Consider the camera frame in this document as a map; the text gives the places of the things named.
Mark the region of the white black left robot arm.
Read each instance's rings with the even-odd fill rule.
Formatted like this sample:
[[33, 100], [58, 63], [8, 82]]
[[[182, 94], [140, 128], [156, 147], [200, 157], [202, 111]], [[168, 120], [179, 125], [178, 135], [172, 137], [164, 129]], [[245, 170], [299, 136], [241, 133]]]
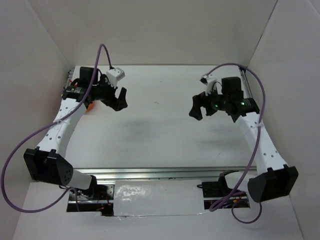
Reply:
[[75, 170], [65, 159], [69, 141], [89, 105], [101, 101], [118, 112], [127, 108], [127, 90], [122, 88], [116, 96], [117, 84], [125, 77], [121, 68], [111, 68], [106, 73], [82, 66], [79, 77], [67, 86], [62, 94], [59, 111], [51, 126], [34, 149], [23, 155], [32, 180], [79, 189], [88, 200], [97, 197], [97, 179]]

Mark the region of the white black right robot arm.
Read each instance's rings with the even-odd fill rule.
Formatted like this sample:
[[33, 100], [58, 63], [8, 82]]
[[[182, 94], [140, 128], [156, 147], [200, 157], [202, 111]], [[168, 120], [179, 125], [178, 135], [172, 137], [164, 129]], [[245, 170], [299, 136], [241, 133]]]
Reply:
[[273, 144], [260, 117], [261, 111], [251, 97], [246, 98], [239, 77], [225, 77], [218, 81], [204, 75], [201, 80], [205, 91], [192, 97], [189, 116], [200, 121], [221, 111], [231, 117], [243, 133], [252, 151], [257, 176], [247, 181], [247, 190], [256, 203], [285, 197], [290, 194], [299, 176], [294, 166], [288, 166]]

